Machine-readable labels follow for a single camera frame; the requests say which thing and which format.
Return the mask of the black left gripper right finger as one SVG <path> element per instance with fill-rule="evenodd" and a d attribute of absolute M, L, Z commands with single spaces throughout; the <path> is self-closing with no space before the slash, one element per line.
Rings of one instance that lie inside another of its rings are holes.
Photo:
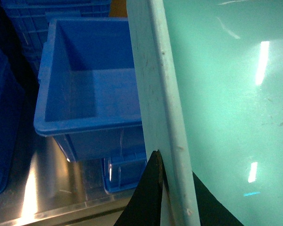
<path fill-rule="evenodd" d="M 243 224 L 207 189 L 195 173 L 193 181 L 201 226 L 242 226 Z"/>

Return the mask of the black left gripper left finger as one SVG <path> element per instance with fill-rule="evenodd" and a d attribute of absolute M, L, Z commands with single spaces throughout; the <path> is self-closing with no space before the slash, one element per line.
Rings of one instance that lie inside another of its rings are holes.
<path fill-rule="evenodd" d="M 153 151 L 141 179 L 116 226 L 159 226 L 165 169 L 159 150 Z"/>

